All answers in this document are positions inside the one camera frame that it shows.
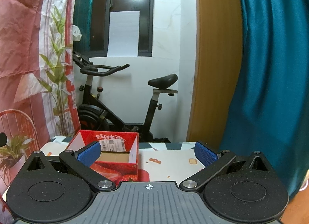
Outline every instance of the curtain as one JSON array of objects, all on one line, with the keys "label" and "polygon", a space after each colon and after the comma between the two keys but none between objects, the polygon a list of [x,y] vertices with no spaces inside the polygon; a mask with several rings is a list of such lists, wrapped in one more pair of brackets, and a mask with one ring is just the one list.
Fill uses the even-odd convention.
[{"label": "curtain", "polygon": [[243,61],[220,149],[262,151],[291,197],[309,169],[309,0],[241,0]]},{"label": "curtain", "polygon": [[[79,129],[72,63],[75,0],[0,0],[0,193],[27,157]],[[3,201],[0,222],[12,217]]]}]

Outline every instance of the black saddle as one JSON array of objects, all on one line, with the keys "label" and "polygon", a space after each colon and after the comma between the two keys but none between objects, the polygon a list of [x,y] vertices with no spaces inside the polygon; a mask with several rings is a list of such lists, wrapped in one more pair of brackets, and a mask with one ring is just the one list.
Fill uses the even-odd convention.
[{"label": "black saddle", "polygon": [[166,90],[172,84],[174,84],[178,80],[178,76],[176,74],[170,74],[165,77],[160,77],[156,79],[152,79],[148,81],[148,85],[158,88],[160,90]]}]

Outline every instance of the open cardboard box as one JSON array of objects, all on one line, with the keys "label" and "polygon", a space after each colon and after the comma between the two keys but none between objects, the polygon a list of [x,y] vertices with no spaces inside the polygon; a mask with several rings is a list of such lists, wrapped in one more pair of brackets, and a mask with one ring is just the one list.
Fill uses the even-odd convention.
[{"label": "open cardboard box", "polygon": [[93,141],[102,151],[90,168],[116,184],[138,180],[138,133],[79,130],[67,149],[77,151]]}]

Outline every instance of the round metal bolt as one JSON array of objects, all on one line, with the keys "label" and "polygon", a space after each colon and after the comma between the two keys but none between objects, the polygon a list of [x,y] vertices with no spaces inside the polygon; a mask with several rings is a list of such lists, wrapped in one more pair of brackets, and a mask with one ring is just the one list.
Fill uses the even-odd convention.
[{"label": "round metal bolt", "polygon": [[100,188],[109,188],[113,185],[113,182],[109,180],[101,180],[98,182],[98,187]]},{"label": "round metal bolt", "polygon": [[186,180],[182,183],[182,185],[186,188],[195,188],[197,183],[194,180]]}]

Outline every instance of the blue textured pad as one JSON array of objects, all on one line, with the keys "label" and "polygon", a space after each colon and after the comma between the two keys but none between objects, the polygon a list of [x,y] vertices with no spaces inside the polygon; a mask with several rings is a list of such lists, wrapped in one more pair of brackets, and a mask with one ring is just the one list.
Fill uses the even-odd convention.
[{"label": "blue textured pad", "polygon": [[204,147],[202,144],[196,142],[194,147],[195,157],[205,166],[208,167],[216,160],[218,160],[217,154]]},{"label": "blue textured pad", "polygon": [[101,145],[99,142],[95,143],[85,151],[80,153],[77,160],[86,166],[91,166],[101,155]]}]

